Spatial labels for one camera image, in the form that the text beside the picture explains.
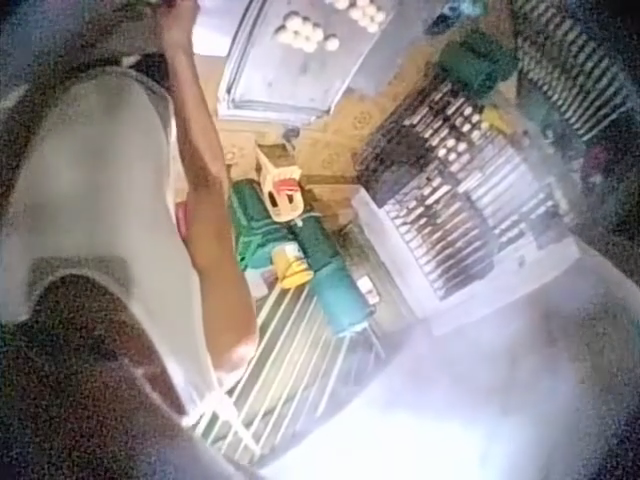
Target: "person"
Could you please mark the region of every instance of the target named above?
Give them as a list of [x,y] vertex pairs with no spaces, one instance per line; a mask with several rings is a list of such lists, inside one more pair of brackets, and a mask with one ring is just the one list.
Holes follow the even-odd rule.
[[0,478],[253,478],[181,424],[258,343],[193,55],[197,14],[196,0],[157,11],[184,241],[163,197],[164,92],[89,72],[32,141],[0,239]]

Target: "white sleeveless top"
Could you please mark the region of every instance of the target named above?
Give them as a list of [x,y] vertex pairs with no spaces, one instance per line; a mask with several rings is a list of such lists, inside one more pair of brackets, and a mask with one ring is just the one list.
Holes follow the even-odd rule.
[[97,280],[144,327],[194,420],[217,382],[198,279],[167,201],[170,102],[145,81],[93,72],[46,118],[3,222],[0,318],[28,318],[44,287],[66,274]]

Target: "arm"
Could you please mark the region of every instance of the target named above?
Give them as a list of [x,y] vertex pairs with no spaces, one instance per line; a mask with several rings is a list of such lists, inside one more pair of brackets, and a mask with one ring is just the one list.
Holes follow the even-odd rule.
[[177,0],[160,10],[159,27],[189,186],[186,246],[200,279],[207,348],[216,371],[229,377],[254,355],[258,329],[253,299],[235,259],[224,155],[193,58],[196,14],[195,0]]

